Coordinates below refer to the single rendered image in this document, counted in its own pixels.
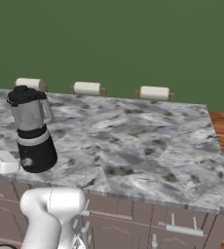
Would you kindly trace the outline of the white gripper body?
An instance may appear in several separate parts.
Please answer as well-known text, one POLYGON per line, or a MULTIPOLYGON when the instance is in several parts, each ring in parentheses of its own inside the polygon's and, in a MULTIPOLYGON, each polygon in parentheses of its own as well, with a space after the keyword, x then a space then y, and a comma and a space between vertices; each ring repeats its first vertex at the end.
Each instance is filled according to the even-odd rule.
POLYGON ((0 173, 9 174, 19 170, 19 161, 8 151, 0 151, 0 173))

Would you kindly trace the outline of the black and grey blender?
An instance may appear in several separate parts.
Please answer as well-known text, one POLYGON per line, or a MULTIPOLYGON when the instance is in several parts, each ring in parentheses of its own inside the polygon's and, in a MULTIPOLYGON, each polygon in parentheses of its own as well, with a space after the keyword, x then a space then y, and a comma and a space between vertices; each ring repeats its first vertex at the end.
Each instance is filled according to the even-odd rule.
POLYGON ((45 172, 57 162, 56 148, 47 123, 54 114, 47 98, 18 103, 7 98, 17 125, 20 164, 30 173, 45 172))

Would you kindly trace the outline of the black blender lid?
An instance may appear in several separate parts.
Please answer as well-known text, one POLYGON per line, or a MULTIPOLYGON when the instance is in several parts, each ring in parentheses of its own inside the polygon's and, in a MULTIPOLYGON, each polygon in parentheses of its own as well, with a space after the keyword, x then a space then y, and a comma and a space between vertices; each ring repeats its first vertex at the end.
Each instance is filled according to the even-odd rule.
POLYGON ((8 93, 7 102, 12 107, 18 107, 20 104, 25 104, 34 100, 41 100, 46 98, 46 94, 42 91, 28 88, 27 86, 17 86, 8 93))

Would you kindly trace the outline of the brown island cupboard door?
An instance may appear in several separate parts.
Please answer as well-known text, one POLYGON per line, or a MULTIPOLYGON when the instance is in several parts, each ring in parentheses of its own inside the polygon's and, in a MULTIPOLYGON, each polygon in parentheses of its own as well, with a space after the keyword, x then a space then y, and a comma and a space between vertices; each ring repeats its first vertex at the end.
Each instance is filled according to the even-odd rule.
POLYGON ((87 195, 93 249, 149 249, 152 205, 111 196, 87 195))
POLYGON ((21 245, 27 229, 19 201, 27 184, 0 178, 0 242, 21 245))

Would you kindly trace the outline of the white cushioned wooden stool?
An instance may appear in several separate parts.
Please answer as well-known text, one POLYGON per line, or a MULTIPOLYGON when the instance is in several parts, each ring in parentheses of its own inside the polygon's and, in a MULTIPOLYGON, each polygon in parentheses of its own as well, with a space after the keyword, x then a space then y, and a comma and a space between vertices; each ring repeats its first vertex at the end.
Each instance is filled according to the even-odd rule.
POLYGON ((103 88, 100 83, 76 82, 70 87, 71 94, 79 95, 106 95, 106 88, 103 88))
POLYGON ((154 101, 173 101, 174 93, 169 88, 142 86, 135 91, 135 98, 154 100, 154 101))
POLYGON ((27 86, 28 88, 36 89, 39 91, 47 92, 47 85, 42 79, 32 79, 32 78, 17 78, 14 81, 15 86, 27 86))

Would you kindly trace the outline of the brown island drawer front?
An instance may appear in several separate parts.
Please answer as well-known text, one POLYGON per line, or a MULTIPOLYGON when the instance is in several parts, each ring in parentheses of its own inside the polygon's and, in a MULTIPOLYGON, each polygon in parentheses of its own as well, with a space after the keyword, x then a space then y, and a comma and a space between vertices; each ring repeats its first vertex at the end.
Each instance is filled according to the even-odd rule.
POLYGON ((152 234, 157 235, 157 249, 219 249, 224 237, 224 216, 195 210, 153 206, 151 220, 150 242, 152 234), (175 224, 180 227, 192 228, 192 218, 197 220, 199 230, 204 232, 203 237, 166 231, 166 224, 170 223, 170 215, 174 214, 175 224))

